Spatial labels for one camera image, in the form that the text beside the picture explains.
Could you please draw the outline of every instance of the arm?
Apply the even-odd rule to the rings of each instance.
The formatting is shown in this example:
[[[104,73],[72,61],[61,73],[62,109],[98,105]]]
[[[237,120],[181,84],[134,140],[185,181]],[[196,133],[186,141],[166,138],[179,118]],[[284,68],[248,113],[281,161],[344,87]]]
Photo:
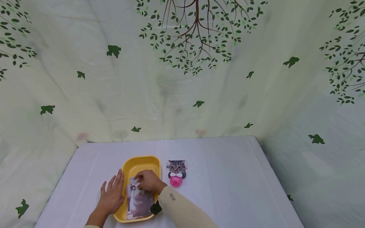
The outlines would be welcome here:
[[[218,228],[202,209],[172,187],[165,187],[158,197],[158,201],[164,213],[172,219],[177,228]]]
[[[218,228],[212,219],[199,207],[193,204],[172,187],[163,183],[152,170],[139,172],[134,179],[142,181],[141,189],[157,192],[158,201],[165,214],[174,222],[177,228]]]
[[[124,183],[124,174],[119,169],[118,174],[109,181],[108,189],[105,191],[106,181],[100,189],[100,200],[91,213],[85,228],[99,228],[103,227],[107,217],[115,213],[123,204],[124,196],[122,196],[122,189]]]

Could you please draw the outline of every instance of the tree print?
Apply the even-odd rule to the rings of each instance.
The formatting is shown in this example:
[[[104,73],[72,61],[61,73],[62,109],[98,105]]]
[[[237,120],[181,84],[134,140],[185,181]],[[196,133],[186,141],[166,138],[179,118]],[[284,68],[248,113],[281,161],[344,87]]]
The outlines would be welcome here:
[[[193,107],[199,108],[202,104],[204,104],[204,101],[196,101],[195,105]]]
[[[289,64],[289,68],[290,68],[291,66],[293,66],[299,60],[300,60],[300,58],[291,57],[288,61],[284,62],[283,65],[288,65]]]
[[[142,128],[136,128],[136,126],[134,126],[134,128],[132,129],[132,131],[135,131],[135,132],[139,132],[139,130],[141,130]]]
[[[235,46],[241,42],[242,31],[251,33],[256,29],[256,20],[263,14],[261,7],[268,3],[258,3],[257,0],[244,0],[243,3],[237,0],[184,0],[183,5],[178,5],[182,1],[161,0],[165,10],[160,13],[149,10],[145,5],[149,2],[137,0],[137,14],[149,16],[160,28],[154,30],[152,24],[147,23],[139,36],[149,38],[153,50],[162,53],[159,62],[193,75],[203,67],[215,69],[221,59],[231,61],[231,44]]]
[[[54,107],[54,105],[41,106],[41,115],[45,114],[46,112],[52,114]]]
[[[77,72],[77,77],[78,78],[84,78],[85,79],[85,74],[83,72],[81,72],[81,71],[78,71]]]
[[[28,55],[29,58],[36,57],[37,53],[32,50],[31,47],[22,46],[19,44],[19,41],[15,40],[12,36],[15,33],[21,33],[23,37],[27,37],[27,33],[30,31],[27,30],[26,27],[22,27],[19,25],[21,20],[25,20],[28,23],[32,23],[30,21],[30,16],[27,12],[21,12],[20,10],[20,0],[15,0],[15,4],[10,2],[9,0],[2,1],[0,0],[0,27],[4,31],[4,37],[0,39],[0,44],[5,45],[0,48],[0,58],[8,58],[12,61],[14,66],[19,66],[22,68],[23,66],[29,66],[27,62],[25,62],[24,57],[19,54],[19,50],[23,51],[25,55]],[[0,72],[0,81],[5,79],[4,71],[6,69],[1,70]]]
[[[114,56],[116,58],[118,58],[119,55],[119,51],[121,51],[122,49],[118,46],[115,45],[108,45],[108,51],[107,51],[107,55],[112,56],[112,54],[114,54]]]
[[[20,203],[21,206],[15,208],[15,210],[18,211],[18,219],[20,219],[20,217],[23,216],[23,214],[25,213],[25,211],[28,209],[29,205],[26,204],[25,199],[22,200],[22,202]]]
[[[331,61],[326,67],[330,74],[330,84],[333,90],[330,94],[337,95],[337,102],[342,104],[354,104],[355,94],[358,97],[365,94],[365,28],[361,18],[365,14],[364,1],[351,1],[347,9],[338,8],[332,11],[338,15],[339,22],[334,30],[339,31],[336,38],[326,42],[321,51],[326,51],[325,59]]]
[[[252,123],[248,123],[246,126],[244,126],[244,128],[250,128],[253,124]]]
[[[246,78],[251,78],[251,76],[253,75],[253,73],[254,73],[254,71],[251,71]]]
[[[289,201],[294,201],[294,200],[292,199],[292,195],[287,195],[287,197],[288,197]]]
[[[323,141],[323,139],[319,135],[317,135],[317,134],[315,134],[315,135],[309,135],[309,137],[311,139],[313,139],[312,143],[325,144],[324,141]]]

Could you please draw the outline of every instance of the beige arm sleeve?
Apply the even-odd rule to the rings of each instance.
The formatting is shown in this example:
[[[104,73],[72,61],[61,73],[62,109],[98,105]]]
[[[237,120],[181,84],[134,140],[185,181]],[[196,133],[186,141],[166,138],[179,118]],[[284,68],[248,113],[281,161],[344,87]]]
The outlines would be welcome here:
[[[218,228],[213,220],[172,187],[165,187],[158,197],[160,206],[177,228]]]

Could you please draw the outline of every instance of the printed picture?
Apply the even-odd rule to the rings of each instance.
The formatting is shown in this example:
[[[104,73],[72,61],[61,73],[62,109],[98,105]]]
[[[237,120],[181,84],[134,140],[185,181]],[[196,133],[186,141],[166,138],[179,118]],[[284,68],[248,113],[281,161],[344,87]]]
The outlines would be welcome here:
[[[186,178],[186,170],[188,169],[186,161],[168,160],[166,167],[169,169],[170,185],[174,188],[179,188],[183,184],[183,179]]]
[[[134,183],[137,183],[137,181],[138,181],[138,180],[135,180],[135,179],[134,179],[134,177],[131,177],[131,178],[129,179],[129,184],[130,184],[130,185],[132,185],[132,184],[134,184]]]
[[[136,182],[127,185],[127,201],[128,201],[128,211],[127,220],[147,218],[152,213],[150,208],[153,202],[153,194],[148,191],[140,190],[137,186],[140,183]]]

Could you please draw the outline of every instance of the white table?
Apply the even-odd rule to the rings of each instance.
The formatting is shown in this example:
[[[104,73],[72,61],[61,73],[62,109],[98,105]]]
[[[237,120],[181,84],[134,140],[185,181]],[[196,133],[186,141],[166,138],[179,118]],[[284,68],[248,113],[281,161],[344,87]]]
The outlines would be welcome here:
[[[187,160],[179,192],[219,227],[302,228],[261,147],[251,136],[87,143],[78,148],[35,228],[82,228],[95,208],[100,187],[134,156],[155,155],[168,181],[167,160]],[[104,228],[175,227],[163,213],[122,224],[109,216]]]

